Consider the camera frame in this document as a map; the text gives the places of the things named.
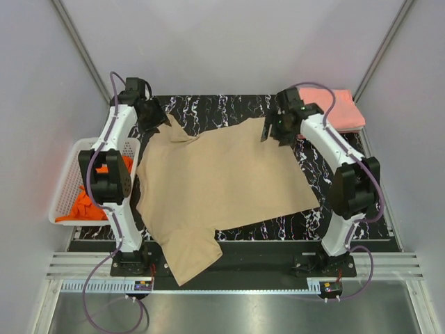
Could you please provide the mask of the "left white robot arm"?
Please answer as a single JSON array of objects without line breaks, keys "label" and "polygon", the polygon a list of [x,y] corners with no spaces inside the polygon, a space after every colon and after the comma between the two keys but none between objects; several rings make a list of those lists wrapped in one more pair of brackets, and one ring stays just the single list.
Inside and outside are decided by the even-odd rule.
[{"label": "left white robot arm", "polygon": [[169,124],[169,120],[149,83],[128,77],[124,90],[113,93],[106,124],[96,143],[78,155],[86,193],[105,213],[115,237],[111,253],[114,276],[141,276],[151,269],[130,205],[134,177],[122,151],[133,126],[141,132],[153,132],[162,124]]}]

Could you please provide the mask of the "white plastic laundry basket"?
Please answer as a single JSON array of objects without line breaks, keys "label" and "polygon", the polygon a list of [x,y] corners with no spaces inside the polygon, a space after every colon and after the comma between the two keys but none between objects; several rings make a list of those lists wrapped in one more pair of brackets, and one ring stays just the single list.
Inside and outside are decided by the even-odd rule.
[{"label": "white plastic laundry basket", "polygon": [[61,177],[56,187],[54,198],[49,209],[49,221],[56,225],[66,226],[106,226],[107,220],[66,220],[56,222],[56,219],[67,216],[72,206],[81,192],[80,186],[83,186],[83,179],[78,163],[78,155],[81,150],[89,150],[97,141],[97,138],[82,138],[72,147],[67,161],[63,167]]}]

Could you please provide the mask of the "beige t shirt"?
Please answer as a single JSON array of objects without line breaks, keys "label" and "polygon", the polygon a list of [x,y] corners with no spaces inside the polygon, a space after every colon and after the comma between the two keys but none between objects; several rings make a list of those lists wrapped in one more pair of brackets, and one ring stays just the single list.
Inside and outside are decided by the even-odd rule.
[{"label": "beige t shirt", "polygon": [[215,233],[319,206],[289,146],[261,141],[263,118],[189,136],[176,119],[149,139],[137,210],[178,285],[222,256]]}]

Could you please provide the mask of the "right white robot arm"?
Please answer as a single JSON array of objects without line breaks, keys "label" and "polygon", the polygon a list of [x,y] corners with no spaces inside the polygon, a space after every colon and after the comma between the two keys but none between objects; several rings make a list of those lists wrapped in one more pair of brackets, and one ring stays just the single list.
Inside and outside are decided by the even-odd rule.
[{"label": "right white robot arm", "polygon": [[382,201],[380,162],[348,144],[330,124],[327,113],[316,103],[305,103],[296,86],[279,92],[277,105],[266,114],[261,139],[273,138],[284,146],[301,135],[334,173],[327,197],[332,209],[327,232],[315,255],[295,267],[298,274],[331,276],[347,265],[358,225]]}]

